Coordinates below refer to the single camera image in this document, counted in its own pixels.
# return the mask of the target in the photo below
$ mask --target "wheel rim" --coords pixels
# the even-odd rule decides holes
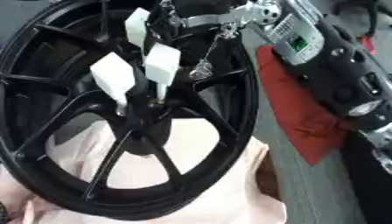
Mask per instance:
[[[125,36],[120,24],[137,7],[125,2],[127,1],[112,0],[108,5],[105,4],[106,1],[100,3],[94,0],[59,3],[52,7],[52,11],[41,13],[41,16],[22,28],[17,37],[6,46],[0,58],[3,83],[0,88],[0,128],[3,139],[0,156],[21,183],[53,203],[86,214],[143,220],[171,213],[194,200],[223,176],[241,155],[256,120],[256,75],[237,39],[225,45],[225,48],[234,52],[233,57],[227,58],[231,67],[220,67],[216,63],[218,60],[215,63],[212,61],[218,67],[217,70],[224,71],[223,73],[197,81],[183,81],[181,74],[169,92],[169,100],[164,109],[158,108],[147,113],[149,116],[136,120],[116,116],[116,104],[91,84],[88,68],[109,52],[118,53],[136,67],[140,64],[140,52],[123,41]],[[151,6],[146,3],[143,7],[149,9]],[[108,23],[99,26],[98,21],[101,19]],[[191,47],[186,49],[187,41],[191,40],[184,39],[176,45],[184,52],[195,51]],[[47,52],[50,52],[48,48],[61,52],[61,55],[55,53],[50,63],[47,62]],[[184,57],[197,58],[190,54],[184,53]],[[182,63],[189,66],[197,62],[194,60],[184,59]],[[224,93],[232,91],[233,97],[225,98],[230,98],[233,102],[222,103],[223,111],[230,112],[223,117],[211,109],[198,94],[215,85],[225,86],[221,90]],[[46,119],[48,114],[42,112],[46,101],[42,100],[45,98],[40,98],[44,97],[40,92],[66,97],[49,119]],[[32,108],[26,113],[29,103],[23,104],[19,99],[21,95],[22,98],[27,96],[35,99],[32,102],[37,102],[39,98],[42,103],[34,104],[37,109]],[[202,163],[181,175],[165,150],[159,143],[153,143],[154,137],[150,136],[152,145],[156,146],[153,147],[154,154],[171,178],[170,182],[162,185],[131,190],[99,189],[100,180],[108,175],[105,169],[101,169],[101,175],[95,174],[94,184],[89,184],[61,170],[46,155],[43,145],[62,124],[80,113],[91,112],[102,116],[114,129],[117,142],[110,152],[111,158],[118,159],[123,154],[121,147],[116,147],[116,144],[121,144],[121,137],[133,135],[135,132],[131,130],[140,131],[141,123],[153,125],[159,120],[155,120],[157,117],[178,117],[177,113],[184,112],[184,109],[206,116],[220,132],[220,141]],[[28,119],[31,122],[19,121],[22,119],[20,117],[31,118]],[[27,124],[29,128],[21,131],[21,123]],[[114,162],[113,159],[108,159],[106,166],[111,167]]]

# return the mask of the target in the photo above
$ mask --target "wheel spoke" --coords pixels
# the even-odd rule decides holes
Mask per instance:
[[[196,92],[200,92],[217,84],[233,83],[236,79],[241,78],[245,72],[246,69],[236,69],[229,73],[214,75],[204,80],[197,80],[193,83],[193,89]]]
[[[172,113],[173,119],[197,119],[203,118],[189,108],[179,108]]]
[[[188,102],[188,108],[207,119],[220,133],[220,137],[237,138],[238,133],[215,110],[204,101],[201,96],[191,90],[183,90],[180,97]]]
[[[175,184],[178,184],[181,177],[181,173],[179,172],[177,166],[173,163],[172,159],[167,154],[165,148],[161,146],[159,143],[157,143],[155,139],[152,136],[150,136],[148,133],[144,132],[143,134],[152,146],[151,147],[152,153],[154,153],[154,155],[157,157],[161,165],[166,170],[170,181],[172,181]]]
[[[51,38],[63,39],[80,48],[87,48],[88,50],[94,49],[96,51],[104,52],[107,51],[103,43],[98,42],[94,38],[88,38],[87,34],[79,34],[74,31],[69,31],[67,29],[61,29],[45,24],[37,24],[35,27],[41,32],[48,34]]]
[[[23,84],[32,84],[37,88],[54,92],[58,95],[68,95],[69,88],[58,80],[22,74],[0,73],[0,79]]]
[[[100,164],[100,167],[93,176],[93,179],[88,184],[86,191],[83,193],[82,198],[84,200],[90,200],[94,197],[97,190],[107,187],[109,174],[115,167],[121,155],[124,153],[124,147],[122,146],[136,128],[138,128],[136,125],[127,124],[124,126],[122,133],[113,143],[112,147],[108,151],[108,154],[105,156]]]
[[[43,144],[56,130],[71,121],[71,119],[77,115],[86,111],[90,102],[95,99],[97,94],[100,92],[101,91],[99,90],[95,90],[68,98],[54,113],[52,118],[46,121],[40,129],[29,136],[17,149],[17,155],[22,156],[22,158],[28,157],[37,160],[45,157],[46,153],[42,147],[37,147],[42,149],[40,151],[32,150],[32,147]]]

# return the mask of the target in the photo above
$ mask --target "floor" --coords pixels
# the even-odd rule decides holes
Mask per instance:
[[[328,12],[335,1],[313,0],[313,2],[323,12]],[[0,3],[0,45],[6,42],[25,20],[47,5],[46,0],[23,3],[2,0]],[[367,18],[360,16],[358,19],[358,15],[363,15],[363,11],[351,11],[343,19],[356,34],[363,33],[367,29],[365,27],[368,27]],[[377,59],[392,73],[392,63],[388,62],[387,55],[392,50],[390,49],[392,45],[389,46],[392,31],[388,30],[388,25],[388,21],[380,24],[381,30],[376,37],[376,48]],[[256,49],[263,42],[251,31],[245,31],[244,37],[244,44],[253,60],[256,61]],[[271,148],[272,159],[281,185],[281,195],[288,207],[288,223],[365,223],[340,153],[336,150],[319,164],[309,166],[277,125],[263,87],[260,89],[260,115],[255,136],[268,143]]]

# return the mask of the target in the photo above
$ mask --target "pink cloth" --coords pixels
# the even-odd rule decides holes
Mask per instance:
[[[172,126],[171,138],[165,148],[182,173],[189,171],[201,161],[219,139],[215,128],[204,120],[175,120]],[[114,141],[115,137],[110,127],[105,122],[95,122],[62,145],[54,145],[52,140],[48,141],[47,152],[63,169],[81,179],[90,180]],[[181,145],[186,145],[186,150],[180,147]],[[24,189],[2,166],[0,200],[9,210],[12,224],[285,223],[287,215],[284,203],[260,194],[257,189],[256,169],[267,151],[267,145],[252,138],[245,153],[216,185],[205,191],[189,206],[155,220],[111,220],[62,209]],[[132,164],[132,169],[128,169],[129,164]],[[154,175],[140,174],[145,174],[147,167]],[[133,188],[155,185],[166,180],[165,170],[154,157],[135,157],[125,153],[111,172],[108,184],[116,188]]]

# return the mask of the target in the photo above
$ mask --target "white block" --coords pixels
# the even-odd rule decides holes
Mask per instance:
[[[90,67],[96,84],[121,106],[127,105],[125,94],[135,86],[133,67],[114,52]]]
[[[164,86],[170,86],[179,70],[181,51],[156,43],[145,59],[146,77]]]
[[[150,13],[142,8],[137,8],[125,21],[128,41],[140,48],[143,48],[144,39],[147,35],[145,22]]]

